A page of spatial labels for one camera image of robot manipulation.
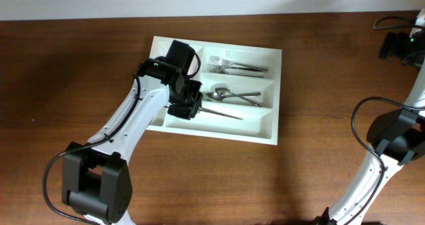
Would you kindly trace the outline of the metal knife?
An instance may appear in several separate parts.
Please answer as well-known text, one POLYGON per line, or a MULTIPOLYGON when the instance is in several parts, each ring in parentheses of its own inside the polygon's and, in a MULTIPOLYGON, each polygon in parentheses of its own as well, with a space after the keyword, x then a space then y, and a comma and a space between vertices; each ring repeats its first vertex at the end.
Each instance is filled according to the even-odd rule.
POLYGON ((218 112, 218 111, 214 111, 214 110, 210 110, 210 109, 202 108, 202 107, 199 108, 198 112, 199 113, 211 113, 213 115, 219 115, 219 116, 223 116, 223 117, 229 117, 229 118, 232 118, 232 119, 242 120, 241 117, 229 115, 229 114, 226 114, 226 113, 222 113, 222 112, 218 112))

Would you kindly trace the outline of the metal spoon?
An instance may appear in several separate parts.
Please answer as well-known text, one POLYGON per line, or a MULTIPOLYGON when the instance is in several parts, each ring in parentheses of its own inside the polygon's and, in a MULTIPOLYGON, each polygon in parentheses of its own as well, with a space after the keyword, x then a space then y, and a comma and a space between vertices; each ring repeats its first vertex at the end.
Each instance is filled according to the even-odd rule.
POLYGON ((248 92, 248 93, 241 93, 241 94, 235 94, 230 90, 230 88, 226 84, 213 84, 211 86, 212 95, 211 98, 215 100, 223 101, 223 99, 227 98, 240 98, 246 102, 249 102, 253 106, 256 107, 262 107, 262 105, 252 99, 249 99, 249 97, 258 97, 261 95, 261 92, 248 92))
POLYGON ((224 90, 218 92, 208 92, 204 95, 204 99, 211 102, 222 102, 227 98, 240 98, 240 97, 258 97, 261 92, 248 92, 241 94, 233 94, 231 92, 225 92, 224 90))

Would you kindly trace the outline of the white plastic cutlery tray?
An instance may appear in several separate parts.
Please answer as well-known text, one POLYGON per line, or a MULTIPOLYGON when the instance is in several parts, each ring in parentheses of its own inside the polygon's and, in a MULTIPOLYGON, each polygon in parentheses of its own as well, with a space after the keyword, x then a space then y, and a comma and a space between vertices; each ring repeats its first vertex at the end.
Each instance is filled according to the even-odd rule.
POLYGON ((227 98, 222 102, 211 102, 203 98, 204 108, 241 117, 232 119, 211 113, 198 113, 195 118, 186 120, 174 117, 162 109, 148 126, 149 130, 167 133, 181 133, 205 137, 216 137, 276 145, 278 140, 278 118, 280 104, 280 82, 282 71, 282 51, 273 48, 259 48, 235 44, 222 44, 199 40, 188 40, 199 55, 201 67, 195 79, 202 83, 201 92, 212 92, 213 84, 226 84, 235 94, 261 92, 258 97, 249 99, 259 102, 256 107, 240 98, 227 98), (215 64, 211 56, 256 66, 268 67, 269 71, 259 72, 232 66, 228 69, 259 72, 265 78, 234 76, 210 73, 207 64, 215 64))

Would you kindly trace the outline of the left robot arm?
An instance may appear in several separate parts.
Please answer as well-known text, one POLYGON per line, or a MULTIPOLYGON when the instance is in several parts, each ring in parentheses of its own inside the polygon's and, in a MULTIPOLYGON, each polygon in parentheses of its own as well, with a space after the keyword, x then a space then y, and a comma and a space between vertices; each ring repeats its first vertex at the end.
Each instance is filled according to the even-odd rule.
POLYGON ((62 167, 62 201, 87 224, 131 224, 132 185, 128 164, 157 114, 190 120, 199 112, 201 82, 189 73, 199 56, 174 40, 165 56, 148 58, 134 76, 133 90, 86 145, 72 142, 62 167))

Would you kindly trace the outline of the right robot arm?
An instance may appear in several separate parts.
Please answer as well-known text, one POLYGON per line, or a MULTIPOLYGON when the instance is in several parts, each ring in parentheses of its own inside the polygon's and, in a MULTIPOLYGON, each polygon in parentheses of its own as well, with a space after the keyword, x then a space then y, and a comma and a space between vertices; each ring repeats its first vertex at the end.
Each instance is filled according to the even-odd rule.
POLYGON ((413 88, 402 104, 385 99, 396 109, 378 116, 367 138, 359 143, 365 158, 344 195, 325 209, 314 224, 362 224, 385 184, 403 166, 424 156, 424 31, 388 33, 380 59, 394 56, 418 69, 413 88))

